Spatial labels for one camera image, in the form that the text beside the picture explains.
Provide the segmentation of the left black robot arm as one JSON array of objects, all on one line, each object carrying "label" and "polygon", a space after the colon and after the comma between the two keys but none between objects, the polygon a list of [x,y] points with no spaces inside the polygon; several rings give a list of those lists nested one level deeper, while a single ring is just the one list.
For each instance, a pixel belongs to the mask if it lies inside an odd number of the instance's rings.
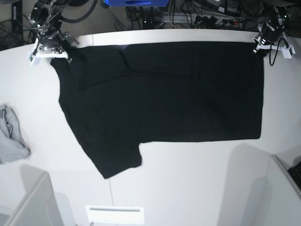
[{"label": "left black robot arm", "polygon": [[258,34],[254,39],[258,45],[272,44],[283,38],[285,24],[289,19],[286,7],[291,5],[285,0],[263,0],[262,2],[268,8],[264,22],[258,24]]}]

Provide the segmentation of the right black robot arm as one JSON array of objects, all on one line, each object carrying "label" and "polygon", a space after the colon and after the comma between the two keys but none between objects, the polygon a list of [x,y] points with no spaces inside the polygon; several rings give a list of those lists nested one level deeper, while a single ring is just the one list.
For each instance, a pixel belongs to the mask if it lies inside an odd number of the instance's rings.
[{"label": "right black robot arm", "polygon": [[51,53],[63,53],[63,43],[70,36],[61,32],[62,22],[76,24],[87,19],[94,11],[97,1],[92,1],[90,9],[80,18],[68,19],[62,16],[67,6],[80,7],[87,3],[86,0],[39,0],[35,3],[29,17],[30,30],[36,34],[33,56],[38,51],[49,50]]}]

